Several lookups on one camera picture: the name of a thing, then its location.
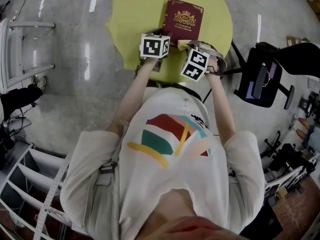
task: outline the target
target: chair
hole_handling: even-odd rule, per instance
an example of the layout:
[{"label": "chair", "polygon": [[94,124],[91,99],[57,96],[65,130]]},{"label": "chair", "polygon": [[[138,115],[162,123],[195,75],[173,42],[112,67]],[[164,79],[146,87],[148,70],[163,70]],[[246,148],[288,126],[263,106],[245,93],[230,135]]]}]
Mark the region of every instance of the chair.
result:
[{"label": "chair", "polygon": [[283,49],[266,42],[257,43],[250,50],[247,62],[235,43],[232,41],[231,44],[240,68],[226,71],[224,75],[242,73],[239,89],[234,94],[250,104],[270,108],[279,89],[287,96],[284,109],[289,109],[295,87],[291,85],[288,90],[280,83],[283,68],[291,75],[320,78],[320,49],[313,43],[300,43]]},{"label": "chair", "polygon": [[[17,83],[22,82],[25,79],[33,77],[37,74],[40,74],[44,71],[53,69],[55,67],[54,64],[48,66],[41,67],[33,67],[31,70],[22,75],[23,65],[22,65],[22,41],[23,34],[22,29],[18,28],[14,30],[16,34],[15,41],[11,44],[11,48],[14,47],[14,54],[11,54],[11,50],[9,49],[9,35],[8,28],[16,28],[16,27],[47,27],[54,28],[56,25],[54,23],[45,23],[45,22],[33,22],[33,21],[25,21],[25,22],[12,22],[8,21],[5,18],[0,22],[0,94],[5,94],[8,92],[8,88],[14,86]],[[9,78],[9,65],[10,68],[14,68],[17,71],[17,76],[14,78]]]}]

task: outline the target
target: concrete floor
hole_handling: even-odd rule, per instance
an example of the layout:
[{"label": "concrete floor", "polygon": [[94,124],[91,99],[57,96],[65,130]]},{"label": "concrete floor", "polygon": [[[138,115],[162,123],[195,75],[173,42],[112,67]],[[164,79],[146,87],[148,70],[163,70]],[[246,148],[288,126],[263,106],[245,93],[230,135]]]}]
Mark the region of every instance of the concrete floor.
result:
[{"label": "concrete floor", "polygon": [[[308,38],[320,44],[320,23],[306,0],[225,0],[233,20],[233,40],[247,58],[257,39],[257,18],[262,15],[261,41],[276,47],[286,46],[286,36]],[[11,0],[7,17],[12,19],[24,0]],[[25,29],[23,66],[55,63],[48,72],[47,88],[38,106],[26,114],[32,125],[25,129],[26,141],[48,151],[71,152],[81,131],[104,130],[130,83],[134,73],[123,69],[123,60],[113,45],[105,23],[112,15],[112,0],[97,0],[89,12],[91,0],[25,0],[19,21],[55,22],[52,29]],[[230,68],[237,66],[233,52],[227,56]],[[278,92],[271,108],[257,107],[233,94],[241,75],[225,77],[223,85],[239,131],[253,132],[261,150],[264,139],[277,130],[286,132],[292,115],[298,111],[301,96],[308,95],[307,77],[283,72],[281,83],[295,86],[289,110],[286,97]],[[206,79],[186,85],[202,98],[209,90]],[[205,103],[211,116],[212,132],[217,132],[213,101]]]}]

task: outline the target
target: book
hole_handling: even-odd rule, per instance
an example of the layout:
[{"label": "book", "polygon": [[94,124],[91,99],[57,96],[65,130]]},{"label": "book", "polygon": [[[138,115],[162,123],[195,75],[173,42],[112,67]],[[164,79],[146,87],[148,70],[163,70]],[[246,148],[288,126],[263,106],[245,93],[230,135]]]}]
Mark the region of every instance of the book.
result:
[{"label": "book", "polygon": [[168,0],[163,34],[172,32],[170,45],[177,47],[178,40],[198,40],[204,9],[192,3],[180,0]]}]

